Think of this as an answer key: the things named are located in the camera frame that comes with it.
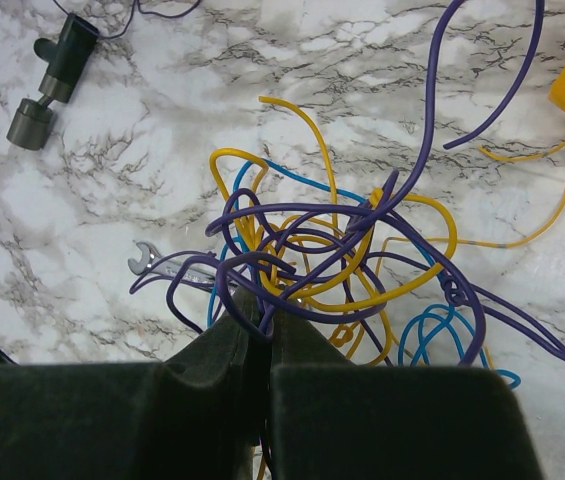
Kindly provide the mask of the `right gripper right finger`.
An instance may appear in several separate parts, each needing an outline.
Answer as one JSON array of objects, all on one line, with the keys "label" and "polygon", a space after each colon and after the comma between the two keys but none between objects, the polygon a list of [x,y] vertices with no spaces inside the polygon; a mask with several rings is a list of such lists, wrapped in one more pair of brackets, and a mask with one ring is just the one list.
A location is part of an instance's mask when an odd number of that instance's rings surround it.
[{"label": "right gripper right finger", "polygon": [[471,367],[366,367],[307,321],[274,322],[277,479],[539,479],[518,403]]}]

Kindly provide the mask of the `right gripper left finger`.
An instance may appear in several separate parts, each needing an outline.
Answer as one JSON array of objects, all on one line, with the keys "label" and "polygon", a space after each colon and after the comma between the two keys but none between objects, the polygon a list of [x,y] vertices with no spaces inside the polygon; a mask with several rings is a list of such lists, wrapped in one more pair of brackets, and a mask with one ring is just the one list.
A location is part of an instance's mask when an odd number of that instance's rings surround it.
[{"label": "right gripper left finger", "polygon": [[249,479],[247,333],[228,315],[165,361],[0,364],[0,479]]}]

